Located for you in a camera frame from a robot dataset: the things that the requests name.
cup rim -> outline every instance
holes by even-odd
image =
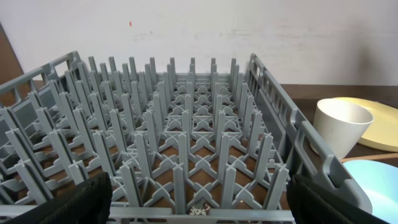
[[[342,120],[342,119],[336,118],[335,116],[332,116],[330,113],[328,113],[327,111],[325,111],[325,110],[323,110],[321,107],[319,107],[319,104],[320,104],[322,101],[338,101],[339,103],[345,103],[345,104],[347,104],[347,105],[356,107],[356,108],[358,108],[359,110],[365,111],[365,113],[368,113],[368,114],[371,115],[372,119],[371,119],[370,121],[368,121],[368,122],[344,121],[344,120]],[[325,98],[325,99],[322,99],[322,100],[318,100],[318,102],[317,102],[317,109],[319,109],[320,111],[322,111],[322,113],[325,113],[326,115],[328,115],[329,117],[331,117],[331,118],[333,118],[333,119],[335,119],[335,120],[338,120],[338,121],[341,121],[341,122],[344,122],[344,123],[348,123],[348,124],[371,124],[371,123],[374,121],[374,116],[373,116],[373,114],[372,114],[368,109],[364,108],[363,106],[360,106],[360,105],[357,105],[357,104],[355,104],[355,103],[352,103],[352,102],[349,102],[349,101],[345,101],[345,100],[334,99],[334,98]]]

blue plate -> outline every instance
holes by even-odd
[[[398,168],[376,161],[348,161],[343,164],[369,197],[372,215],[398,223]]]

dish rack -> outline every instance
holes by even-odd
[[[65,62],[59,76],[55,67]],[[215,58],[210,73],[196,73],[195,58],[188,73],[176,73],[174,58],[164,73],[154,58],[144,72],[134,57],[121,71],[113,57],[110,72],[93,57],[89,64],[71,52],[0,86],[0,95],[12,91],[16,99],[0,109],[3,221],[101,170],[113,185],[108,223],[294,223],[280,199],[296,173],[371,212],[366,194],[255,54],[243,73],[233,58],[227,74],[217,72]],[[31,92],[23,99],[24,83]],[[305,138],[320,155],[319,169]]]

black object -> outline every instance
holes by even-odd
[[[78,184],[73,190],[6,222],[105,224],[109,217],[112,185],[109,175],[102,172]]]
[[[287,186],[287,203],[297,224],[386,223],[300,174],[294,175]]]

white cup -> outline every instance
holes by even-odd
[[[313,127],[337,158],[342,159],[372,122],[373,115],[362,106],[343,100],[323,99],[317,103]]]

